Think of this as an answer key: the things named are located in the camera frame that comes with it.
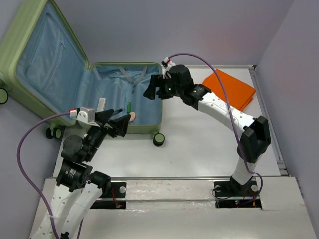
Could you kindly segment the small green bottle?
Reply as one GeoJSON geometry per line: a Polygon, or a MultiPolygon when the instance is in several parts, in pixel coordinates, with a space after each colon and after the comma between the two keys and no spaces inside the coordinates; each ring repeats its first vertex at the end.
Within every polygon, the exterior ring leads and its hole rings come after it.
{"type": "Polygon", "coordinates": [[[131,112],[131,103],[128,103],[127,104],[127,113],[130,113],[131,112]]]}

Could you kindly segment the round pink compact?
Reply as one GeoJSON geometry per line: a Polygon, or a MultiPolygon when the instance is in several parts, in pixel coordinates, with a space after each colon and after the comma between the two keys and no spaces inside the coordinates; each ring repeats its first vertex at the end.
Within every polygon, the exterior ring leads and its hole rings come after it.
{"type": "Polygon", "coordinates": [[[133,122],[136,119],[136,113],[135,112],[130,112],[129,115],[130,115],[129,122],[133,122]]]}

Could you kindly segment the orange cloth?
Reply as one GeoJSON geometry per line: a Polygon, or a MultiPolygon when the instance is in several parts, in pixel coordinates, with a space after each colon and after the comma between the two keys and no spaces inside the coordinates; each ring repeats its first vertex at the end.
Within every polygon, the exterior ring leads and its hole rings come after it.
{"type": "MultiPolygon", "coordinates": [[[[216,72],[220,76],[225,87],[230,105],[240,111],[244,111],[244,109],[252,102],[256,90],[219,69],[216,69],[216,72]]],[[[215,73],[208,76],[202,84],[208,87],[217,97],[226,101],[221,84],[215,73]]]]}

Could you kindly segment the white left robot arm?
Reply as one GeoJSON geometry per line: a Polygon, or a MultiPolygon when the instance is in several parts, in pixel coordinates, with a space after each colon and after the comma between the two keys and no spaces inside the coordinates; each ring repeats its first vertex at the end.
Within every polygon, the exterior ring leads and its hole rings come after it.
{"type": "Polygon", "coordinates": [[[34,239],[71,239],[79,235],[82,222],[95,201],[109,194],[111,177],[88,165],[107,135],[125,136],[130,114],[112,117],[120,110],[95,112],[92,108],[70,109],[68,116],[89,125],[81,137],[71,135],[62,144],[62,165],[56,178],[47,213],[33,234],[34,239]]]}

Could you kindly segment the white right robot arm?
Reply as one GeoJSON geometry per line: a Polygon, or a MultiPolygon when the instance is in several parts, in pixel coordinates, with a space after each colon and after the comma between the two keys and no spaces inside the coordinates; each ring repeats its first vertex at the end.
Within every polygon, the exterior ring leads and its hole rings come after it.
{"type": "Polygon", "coordinates": [[[239,159],[230,177],[229,189],[234,195],[247,190],[257,162],[271,144],[269,122],[264,116],[255,118],[229,106],[208,87],[194,83],[184,65],[172,66],[162,75],[152,75],[143,96],[150,100],[179,97],[186,105],[232,130],[238,140],[239,159]]]}

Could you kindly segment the green hard-shell suitcase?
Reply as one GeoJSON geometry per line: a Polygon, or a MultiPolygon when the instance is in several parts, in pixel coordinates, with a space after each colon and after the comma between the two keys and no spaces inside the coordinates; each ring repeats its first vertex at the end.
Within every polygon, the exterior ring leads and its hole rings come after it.
{"type": "Polygon", "coordinates": [[[52,0],[25,0],[0,44],[1,89],[42,118],[73,108],[97,111],[122,109],[116,118],[131,112],[136,119],[128,133],[151,134],[163,145],[160,132],[162,102],[143,97],[151,75],[162,73],[153,62],[97,62],[90,64],[58,5],[52,0]]]}

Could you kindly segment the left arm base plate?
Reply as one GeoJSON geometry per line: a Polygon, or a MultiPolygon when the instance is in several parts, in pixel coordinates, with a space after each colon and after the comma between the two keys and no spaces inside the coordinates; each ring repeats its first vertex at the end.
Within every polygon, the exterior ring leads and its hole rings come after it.
{"type": "Polygon", "coordinates": [[[112,181],[110,190],[103,193],[91,206],[93,210],[124,210],[126,209],[127,183],[112,181]]]}

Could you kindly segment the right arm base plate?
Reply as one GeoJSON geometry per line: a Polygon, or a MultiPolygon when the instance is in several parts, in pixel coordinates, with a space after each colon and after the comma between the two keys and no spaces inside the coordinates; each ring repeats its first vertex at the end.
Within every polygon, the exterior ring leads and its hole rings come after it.
{"type": "Polygon", "coordinates": [[[229,181],[215,181],[212,196],[217,209],[262,208],[256,180],[243,189],[232,188],[229,181]]]}

